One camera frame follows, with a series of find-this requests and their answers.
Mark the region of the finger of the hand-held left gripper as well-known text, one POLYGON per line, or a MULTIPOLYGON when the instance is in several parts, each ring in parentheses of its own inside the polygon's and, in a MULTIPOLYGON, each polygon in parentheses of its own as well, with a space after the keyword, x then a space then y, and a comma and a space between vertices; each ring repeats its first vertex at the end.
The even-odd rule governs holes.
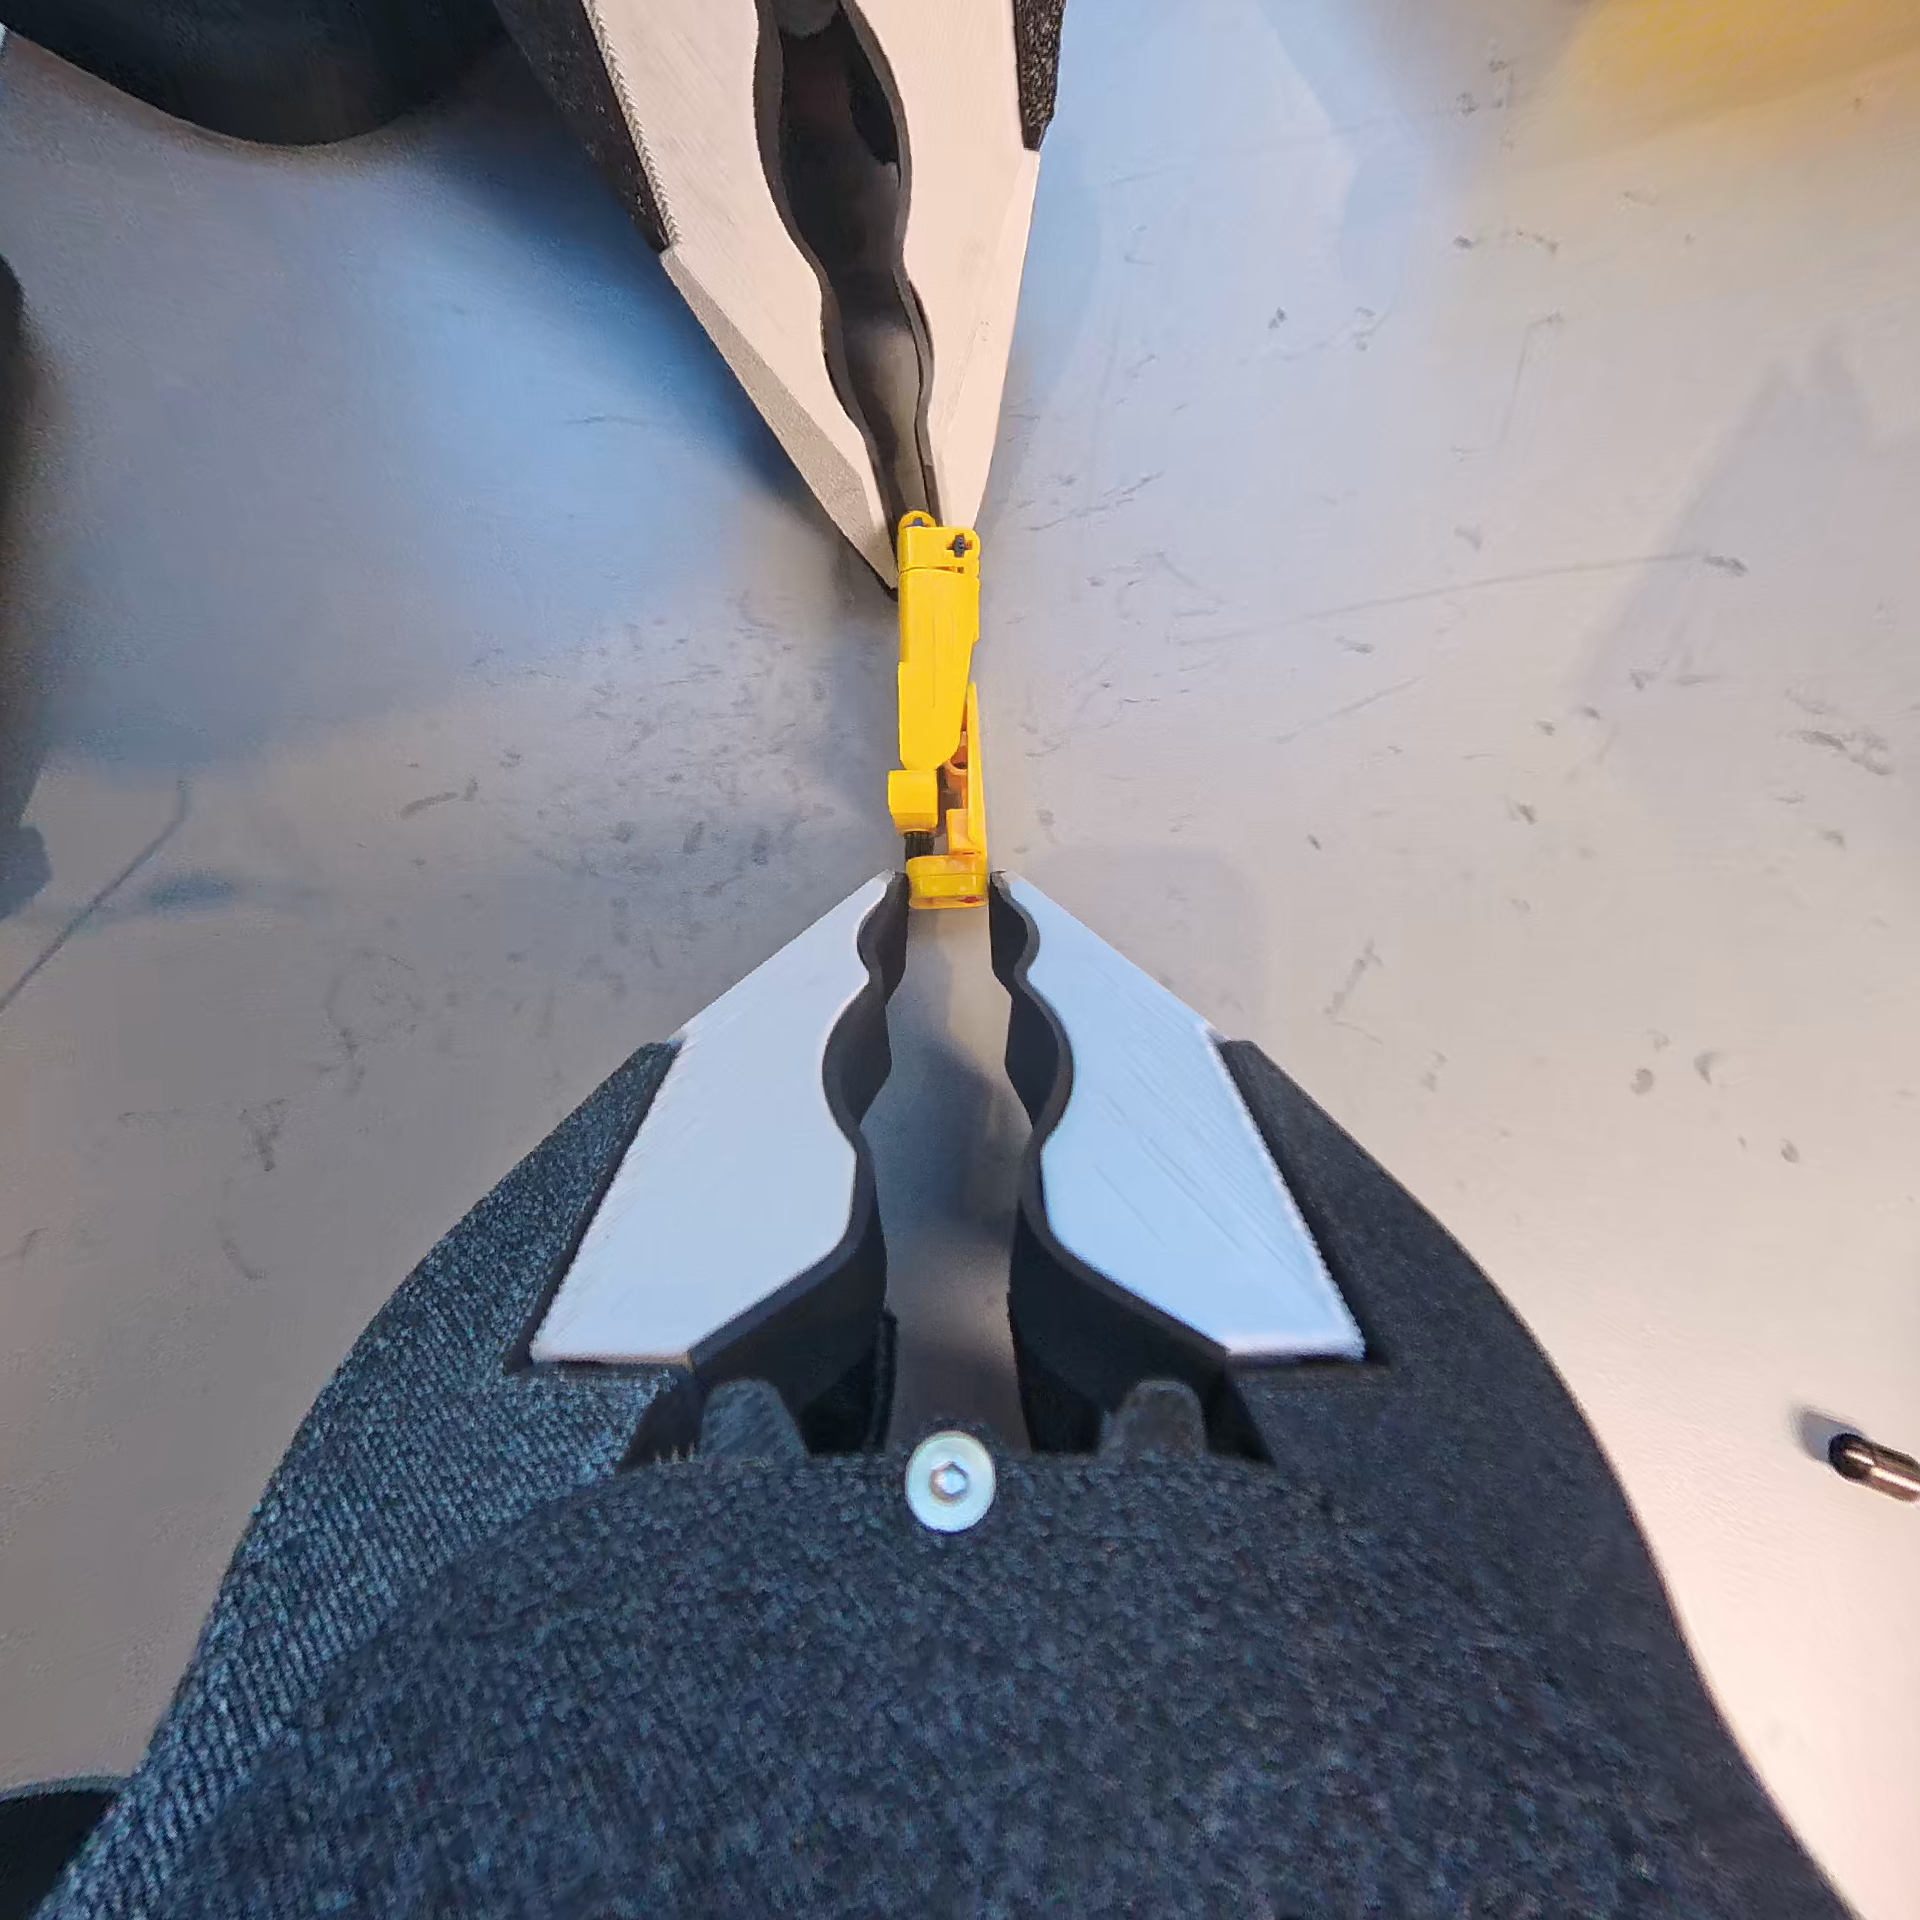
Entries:
POLYGON ((588 4, 663 263, 822 510, 886 584, 930 510, 908 142, 859 4, 588 4))
POLYGON ((971 524, 987 487, 1046 130, 1046 8, 852 1, 900 156, 896 277, 919 351, 930 506, 971 524))

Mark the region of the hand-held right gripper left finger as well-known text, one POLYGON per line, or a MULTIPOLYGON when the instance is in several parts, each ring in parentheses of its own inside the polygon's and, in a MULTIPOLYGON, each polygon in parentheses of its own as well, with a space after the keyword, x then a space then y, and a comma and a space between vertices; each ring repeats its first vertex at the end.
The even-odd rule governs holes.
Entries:
POLYGON ((532 1326, 542 1365, 765 1380, 808 1452, 876 1448, 893 1326, 874 1151, 906 878, 856 886, 687 1018, 532 1326))

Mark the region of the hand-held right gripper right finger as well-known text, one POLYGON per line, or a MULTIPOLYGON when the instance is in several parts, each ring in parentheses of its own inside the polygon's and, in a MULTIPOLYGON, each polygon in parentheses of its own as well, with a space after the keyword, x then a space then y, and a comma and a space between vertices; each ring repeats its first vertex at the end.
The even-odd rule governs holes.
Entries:
POLYGON ((1031 1445, 1092 1452, 1141 1382, 1172 1380, 1211 1448, 1259 1454, 1236 1373, 1364 1342, 1223 1038, 1029 880, 994 876, 990 922, 1034 1124, 1007 1286, 1031 1445))

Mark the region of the yellow angled toy beam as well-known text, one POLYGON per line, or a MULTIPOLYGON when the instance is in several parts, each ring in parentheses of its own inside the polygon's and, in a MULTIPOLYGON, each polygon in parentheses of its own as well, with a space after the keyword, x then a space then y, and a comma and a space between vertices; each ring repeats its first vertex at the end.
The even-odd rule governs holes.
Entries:
POLYGON ((944 842, 906 862, 914 908, 979 908, 990 892, 987 788, 980 766, 975 684, 966 685, 958 746, 934 777, 938 792, 954 792, 944 809, 944 842))

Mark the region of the yellow toy actuator assembly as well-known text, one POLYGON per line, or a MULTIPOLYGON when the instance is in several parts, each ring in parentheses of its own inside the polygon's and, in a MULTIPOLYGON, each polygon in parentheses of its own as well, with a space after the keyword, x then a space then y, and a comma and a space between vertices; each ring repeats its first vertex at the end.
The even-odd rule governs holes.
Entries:
MULTIPOLYGON (((966 525, 910 512, 899 524, 899 766, 944 766, 954 756, 971 656, 979 637, 979 551, 966 525)), ((944 809, 956 794, 944 792, 944 809)), ((944 842, 934 834, 906 837, 906 857, 944 842)))

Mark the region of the person's left forearm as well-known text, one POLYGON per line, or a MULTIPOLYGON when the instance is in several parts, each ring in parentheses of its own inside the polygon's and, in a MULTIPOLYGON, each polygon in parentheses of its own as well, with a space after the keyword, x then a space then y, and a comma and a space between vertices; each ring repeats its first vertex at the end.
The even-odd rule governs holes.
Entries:
POLYGON ((491 1, 5 1, 2 21, 163 112, 275 146, 384 128, 502 39, 491 1))

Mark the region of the grey desk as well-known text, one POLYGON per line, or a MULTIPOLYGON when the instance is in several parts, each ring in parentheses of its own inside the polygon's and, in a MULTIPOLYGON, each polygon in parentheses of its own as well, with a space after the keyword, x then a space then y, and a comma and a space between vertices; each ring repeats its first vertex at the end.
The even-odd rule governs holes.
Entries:
MULTIPOLYGON (((290 1428, 893 852, 893 608, 511 50, 340 149, 13 39, 5 1782, 127 1769, 290 1428)), ((1446 1220, 1915 1914, 1915 4, 1074 4, 996 862, 1446 1220)))

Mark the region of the person's black hoodie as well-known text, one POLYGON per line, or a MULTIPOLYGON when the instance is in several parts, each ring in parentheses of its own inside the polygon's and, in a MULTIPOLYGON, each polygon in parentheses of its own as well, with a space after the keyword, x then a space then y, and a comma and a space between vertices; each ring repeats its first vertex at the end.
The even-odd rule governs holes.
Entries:
MULTIPOLYGON (((2 264, 2 562, 15 556, 15 493, 24 463, 31 349, 24 300, 2 264)), ((2 912, 29 900, 51 876, 27 805, 37 784, 27 644, 2 639, 2 912)), ((118 1794, 116 1780, 39 1782, 2 1797, 2 1914, 34 1914, 118 1794)))

